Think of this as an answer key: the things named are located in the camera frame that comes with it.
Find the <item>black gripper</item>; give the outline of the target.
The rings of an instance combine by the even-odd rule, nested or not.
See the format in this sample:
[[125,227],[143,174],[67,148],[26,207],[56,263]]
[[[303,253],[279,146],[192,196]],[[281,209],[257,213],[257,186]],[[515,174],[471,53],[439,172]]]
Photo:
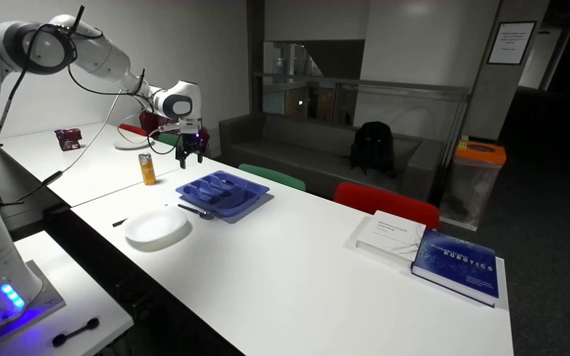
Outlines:
[[186,168],[186,156],[196,152],[196,162],[204,162],[206,130],[200,120],[186,122],[180,130],[180,168]]

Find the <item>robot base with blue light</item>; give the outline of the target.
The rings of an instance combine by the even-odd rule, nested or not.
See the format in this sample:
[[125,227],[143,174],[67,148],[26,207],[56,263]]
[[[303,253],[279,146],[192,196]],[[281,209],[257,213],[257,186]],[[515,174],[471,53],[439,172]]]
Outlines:
[[0,338],[20,334],[65,306],[63,296],[38,263],[30,259],[26,267],[42,281],[42,289],[30,298],[18,293],[12,283],[0,283]]

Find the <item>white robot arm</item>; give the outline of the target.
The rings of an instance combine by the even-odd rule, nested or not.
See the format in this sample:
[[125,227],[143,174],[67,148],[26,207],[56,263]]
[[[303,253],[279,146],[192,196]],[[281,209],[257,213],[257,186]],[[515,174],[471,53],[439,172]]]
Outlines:
[[[117,81],[119,95],[139,99],[149,113],[164,118],[164,130],[196,134],[202,126],[202,95],[196,83],[151,85],[145,73],[131,71],[131,59],[123,49],[79,16],[0,24],[0,89],[8,73],[52,75],[71,65]],[[12,103],[6,103],[2,111],[0,130],[10,107]],[[18,314],[40,291],[42,281],[20,259],[0,213],[0,308]]]

